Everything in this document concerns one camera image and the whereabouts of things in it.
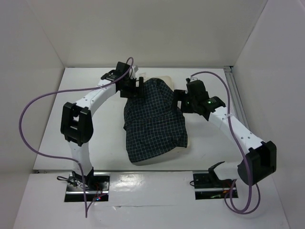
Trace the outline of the dark checked pillowcase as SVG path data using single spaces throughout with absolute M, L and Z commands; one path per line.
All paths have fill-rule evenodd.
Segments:
M 188 146 L 185 117 L 172 109 L 173 90 L 159 78 L 143 84 L 142 98 L 129 98 L 125 104 L 126 151 L 133 164 Z

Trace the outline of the cream pillow with bear print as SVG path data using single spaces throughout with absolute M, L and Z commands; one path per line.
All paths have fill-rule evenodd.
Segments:
M 166 83 L 166 85 L 170 87 L 172 91 L 174 90 L 174 85 L 170 76 L 158 76 L 155 78 L 163 80 Z M 148 166 L 148 165 L 154 165 L 162 162 L 171 161 L 180 158 L 183 154 L 187 153 L 187 150 L 189 149 L 190 149 L 190 140 L 188 139 L 187 147 L 176 147 L 160 156 L 156 156 L 141 162 L 134 162 L 132 164 L 136 166 Z

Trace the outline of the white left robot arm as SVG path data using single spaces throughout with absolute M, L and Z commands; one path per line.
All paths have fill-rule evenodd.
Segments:
M 74 103 L 66 102 L 62 109 L 60 131 L 69 143 L 76 162 L 72 177 L 83 190 L 94 185 L 94 169 L 90 161 L 89 141 L 93 136 L 94 113 L 110 97 L 120 92 L 122 98 L 143 97 L 143 77 L 136 77 L 136 67 L 118 62 L 114 70 L 105 73 L 97 86 Z

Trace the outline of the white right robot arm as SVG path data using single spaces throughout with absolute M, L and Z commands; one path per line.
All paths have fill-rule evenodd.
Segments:
M 187 79 L 186 90 L 175 90 L 172 107 L 183 113 L 195 113 L 214 124 L 235 143 L 242 154 L 241 162 L 219 162 L 209 168 L 208 182 L 219 187 L 225 180 L 241 179 L 253 186 L 276 171 L 277 147 L 248 130 L 230 112 L 230 105 L 219 97 L 210 97 L 201 80 Z

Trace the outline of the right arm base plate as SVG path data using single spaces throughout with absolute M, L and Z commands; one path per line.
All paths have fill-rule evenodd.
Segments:
M 233 181 L 219 180 L 209 173 L 193 173 L 190 185 L 194 188 L 195 199 L 224 199 L 230 192 Z

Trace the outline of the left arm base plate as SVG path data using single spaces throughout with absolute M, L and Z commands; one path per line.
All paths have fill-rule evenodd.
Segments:
M 82 182 L 76 180 L 72 174 L 66 178 L 67 186 L 64 202 L 84 202 Z M 109 200 L 110 175 L 94 173 L 93 181 L 85 185 L 86 200 L 88 202 L 107 202 Z

